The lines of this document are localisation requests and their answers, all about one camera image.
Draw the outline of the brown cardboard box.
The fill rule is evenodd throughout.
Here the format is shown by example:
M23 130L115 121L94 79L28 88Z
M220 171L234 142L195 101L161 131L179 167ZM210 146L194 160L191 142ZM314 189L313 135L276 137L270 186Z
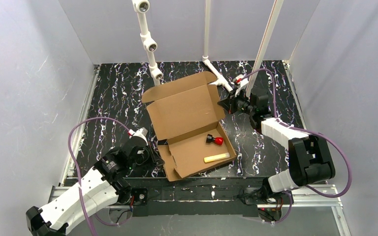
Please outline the brown cardboard box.
M216 76L199 72L146 90L141 98L149 113L158 141L167 140L169 160L164 170L170 182L205 172L235 160L237 154L220 121L224 109L213 85ZM208 134L222 137L218 146L207 144ZM230 153L220 161L205 163L207 156Z

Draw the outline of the red black knob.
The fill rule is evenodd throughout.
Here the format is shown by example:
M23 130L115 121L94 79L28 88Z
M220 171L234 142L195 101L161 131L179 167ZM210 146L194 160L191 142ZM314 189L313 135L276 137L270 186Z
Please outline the red black knob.
M218 146L222 146L222 144L224 143L224 139L222 137L214 137L213 135L208 134L206 137L206 143L207 144L214 143Z

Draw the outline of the yellow rectangular block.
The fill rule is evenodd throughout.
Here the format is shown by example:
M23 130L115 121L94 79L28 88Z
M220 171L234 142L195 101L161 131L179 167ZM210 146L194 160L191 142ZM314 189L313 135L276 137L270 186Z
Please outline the yellow rectangular block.
M227 159L230 157L230 153L222 153L222 154L217 154L217 155L212 155L212 156L207 156L204 158L205 163L210 163L210 162L215 162L215 161L220 161L223 159Z

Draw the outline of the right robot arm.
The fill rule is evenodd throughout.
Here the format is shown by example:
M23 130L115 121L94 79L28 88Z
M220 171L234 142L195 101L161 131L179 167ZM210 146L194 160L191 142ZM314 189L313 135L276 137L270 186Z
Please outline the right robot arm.
M292 126L274 117L268 107L268 92L246 97L242 89L231 91L218 105L229 114L236 112L248 115L251 127L263 136L271 138L288 151L288 169L266 177L262 186L242 195L265 200L275 198L283 191L293 190L333 178L336 174L327 141L312 134L294 130Z

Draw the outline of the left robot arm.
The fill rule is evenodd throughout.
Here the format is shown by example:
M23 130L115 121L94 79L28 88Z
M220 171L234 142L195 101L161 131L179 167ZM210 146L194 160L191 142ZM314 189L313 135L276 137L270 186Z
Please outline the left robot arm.
M164 165L160 153L145 138L131 137L109 150L57 198L28 209L28 230L34 236L65 236L104 207L119 204L133 210L134 205L146 205L148 190L132 187L126 176L134 167L150 162L158 167Z

